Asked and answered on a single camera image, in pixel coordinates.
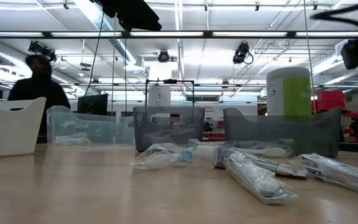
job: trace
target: green label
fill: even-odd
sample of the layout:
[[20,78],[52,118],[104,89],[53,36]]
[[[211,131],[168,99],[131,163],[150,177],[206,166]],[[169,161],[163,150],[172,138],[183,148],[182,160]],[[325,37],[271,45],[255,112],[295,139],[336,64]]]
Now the green label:
[[309,78],[283,79],[283,104],[285,116],[311,114]]

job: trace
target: wooden table surface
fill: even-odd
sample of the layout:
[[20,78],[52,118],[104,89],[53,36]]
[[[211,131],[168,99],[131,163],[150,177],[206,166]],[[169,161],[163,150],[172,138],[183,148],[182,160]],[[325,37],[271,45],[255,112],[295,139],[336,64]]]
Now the wooden table surface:
[[[0,223],[358,223],[358,193],[282,179],[300,196],[264,205],[201,153],[187,167],[133,169],[133,148],[47,149],[0,158]],[[358,153],[341,152],[358,166]]]

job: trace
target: computer monitor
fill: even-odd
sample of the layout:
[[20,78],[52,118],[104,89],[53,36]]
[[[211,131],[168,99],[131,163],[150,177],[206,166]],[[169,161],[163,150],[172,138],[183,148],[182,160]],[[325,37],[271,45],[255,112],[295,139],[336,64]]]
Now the computer monitor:
[[108,94],[79,97],[77,113],[106,116],[107,101]]

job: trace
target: gray translucent bin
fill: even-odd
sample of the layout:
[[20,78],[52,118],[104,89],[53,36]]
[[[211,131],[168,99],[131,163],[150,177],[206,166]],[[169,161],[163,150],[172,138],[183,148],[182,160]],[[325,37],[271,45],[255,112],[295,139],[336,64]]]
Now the gray translucent bin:
[[223,109],[227,140],[274,141],[289,139],[296,155],[317,153],[338,155],[341,130],[340,108],[313,116],[243,116],[235,108]]
[[135,145],[139,152],[154,143],[185,144],[203,139],[205,109],[184,106],[138,106],[134,108]]
[[53,106],[47,110],[48,146],[133,146],[133,120],[133,117],[77,114],[64,106]]

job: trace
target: person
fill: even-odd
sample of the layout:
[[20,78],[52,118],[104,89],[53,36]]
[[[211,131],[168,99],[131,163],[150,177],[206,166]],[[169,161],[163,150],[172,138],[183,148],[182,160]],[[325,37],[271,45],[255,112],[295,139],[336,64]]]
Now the person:
[[70,103],[63,88],[52,80],[52,67],[46,58],[40,55],[30,55],[25,62],[31,68],[32,76],[18,80],[7,100],[34,100],[38,97],[46,97],[39,131],[40,135],[44,135],[47,133],[46,111],[57,105],[70,108]]

